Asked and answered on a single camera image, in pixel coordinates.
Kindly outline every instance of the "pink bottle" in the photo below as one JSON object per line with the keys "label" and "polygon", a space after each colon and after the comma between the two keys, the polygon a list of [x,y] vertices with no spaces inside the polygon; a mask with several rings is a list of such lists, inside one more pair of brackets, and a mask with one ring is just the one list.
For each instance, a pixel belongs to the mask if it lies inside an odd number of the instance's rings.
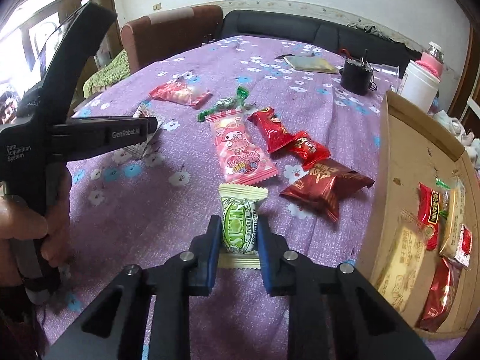
{"label": "pink bottle", "polygon": [[438,78],[442,76],[443,52],[439,45],[434,42],[430,42],[428,50],[422,52],[420,61],[435,69],[438,72]]}

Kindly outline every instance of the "black cylindrical container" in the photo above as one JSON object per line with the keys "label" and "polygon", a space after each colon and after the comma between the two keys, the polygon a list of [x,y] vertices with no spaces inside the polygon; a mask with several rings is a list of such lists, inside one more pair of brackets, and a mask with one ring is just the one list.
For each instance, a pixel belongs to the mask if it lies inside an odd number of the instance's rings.
{"label": "black cylindrical container", "polygon": [[354,59],[347,59],[343,67],[340,85],[347,91],[364,96],[370,87],[372,75],[371,67]]}

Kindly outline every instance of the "black leather sofa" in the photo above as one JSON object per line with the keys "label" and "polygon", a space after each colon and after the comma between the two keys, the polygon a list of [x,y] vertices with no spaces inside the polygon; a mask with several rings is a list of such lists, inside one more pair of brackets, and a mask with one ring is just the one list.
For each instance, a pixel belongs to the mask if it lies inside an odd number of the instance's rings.
{"label": "black leather sofa", "polygon": [[400,78],[410,60],[418,60],[421,53],[403,43],[391,42],[356,28],[313,17],[284,13],[234,10],[223,19],[216,38],[252,35],[304,42],[333,53],[347,49],[352,57],[360,59],[368,49],[368,60],[374,64],[400,66]]}

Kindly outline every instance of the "human hand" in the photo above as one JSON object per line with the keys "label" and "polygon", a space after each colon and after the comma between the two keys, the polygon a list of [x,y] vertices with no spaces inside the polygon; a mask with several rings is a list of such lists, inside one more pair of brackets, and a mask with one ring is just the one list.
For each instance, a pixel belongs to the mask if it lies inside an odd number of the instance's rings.
{"label": "human hand", "polygon": [[41,254],[52,267],[68,258],[71,175],[67,168],[58,190],[58,201],[45,217],[12,199],[0,199],[0,287],[21,285],[8,239],[40,239]]}

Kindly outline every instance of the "purple tablecloth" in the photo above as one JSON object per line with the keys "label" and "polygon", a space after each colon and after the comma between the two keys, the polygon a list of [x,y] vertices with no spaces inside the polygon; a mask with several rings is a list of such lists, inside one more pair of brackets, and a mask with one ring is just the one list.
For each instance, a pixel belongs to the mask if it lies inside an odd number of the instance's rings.
{"label": "purple tablecloth", "polygon": [[[329,147],[333,159],[376,179],[379,109],[390,89],[390,76],[376,73],[378,91],[360,97],[340,87],[339,75],[293,71],[275,60],[283,54],[312,52],[335,66],[343,65],[342,57],[303,43],[247,36],[226,39],[153,63],[78,113],[132,115],[144,102],[165,115],[166,123],[141,160],[116,151],[69,163],[75,257],[63,272],[70,290],[62,292],[61,302],[49,304],[40,318],[50,342],[124,265],[147,268],[164,263],[205,232],[211,214],[221,213],[218,185],[224,179],[210,127],[196,121],[192,108],[148,100],[148,92],[159,84],[186,73],[190,83],[213,93],[203,108],[233,95],[241,84],[250,90],[247,103],[272,106],[288,130],[306,130]],[[253,141],[266,149],[257,128],[249,122],[247,128]],[[374,188],[343,201],[340,220],[333,224],[279,196],[303,174],[299,159],[283,154],[274,162],[278,176],[260,183],[269,189],[261,212],[268,215],[272,231],[316,263],[333,267],[355,260]],[[285,359],[287,322],[286,299],[267,296],[260,271],[220,269],[212,295],[190,299],[192,359],[244,360],[246,354],[249,359]],[[441,349],[438,359],[453,347]]]}

